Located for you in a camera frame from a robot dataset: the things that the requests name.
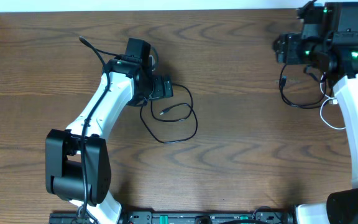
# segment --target cable connector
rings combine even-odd
[[[162,110],[162,111],[160,112],[160,115],[163,115],[163,114],[165,114],[165,113],[168,113],[170,110],[171,110],[171,108],[165,108],[164,110]]]
[[[280,80],[280,88],[284,88],[285,84],[287,83],[287,76],[283,76],[283,78]]]

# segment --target wood grain surface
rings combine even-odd
[[[123,205],[244,211],[322,202],[349,189],[346,132],[280,98],[272,41],[300,28],[294,10],[0,14],[0,223],[47,223],[52,211],[75,210],[47,193],[44,150],[48,132],[65,129],[99,85],[101,64],[79,35],[115,53],[129,37],[146,40],[159,52],[157,73],[172,74],[194,97],[199,131],[178,144],[156,142],[139,109],[124,108],[108,142],[110,190]],[[318,85],[302,69],[288,68],[285,91],[314,101]],[[175,89],[155,110],[182,101],[188,95]],[[324,115],[344,125],[338,106]],[[156,123],[149,110],[145,117],[161,139],[194,128],[193,118]]]

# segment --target white wall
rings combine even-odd
[[[0,0],[0,12],[271,9],[297,8],[306,2],[308,0]]]

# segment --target green led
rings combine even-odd
[[[358,57],[358,52],[352,52],[352,57],[357,58]]]

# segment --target wooden table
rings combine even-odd
[[[159,52],[158,73],[192,92],[199,131],[171,145],[156,142],[125,107],[108,142],[110,190],[123,205],[157,211],[243,211],[322,202],[351,187],[346,132],[327,127],[318,110],[285,105],[282,65],[272,41],[301,29],[294,10],[59,12],[0,14],[0,222],[46,223],[52,211],[75,210],[45,189],[45,137],[65,129],[100,81],[101,64],[78,41],[124,53],[129,37]],[[318,84],[290,67],[285,91],[302,103]],[[156,102],[155,110],[188,95]],[[162,139],[185,137],[194,120],[154,123]],[[186,108],[167,118],[186,113]],[[342,126],[337,106],[324,115]]]

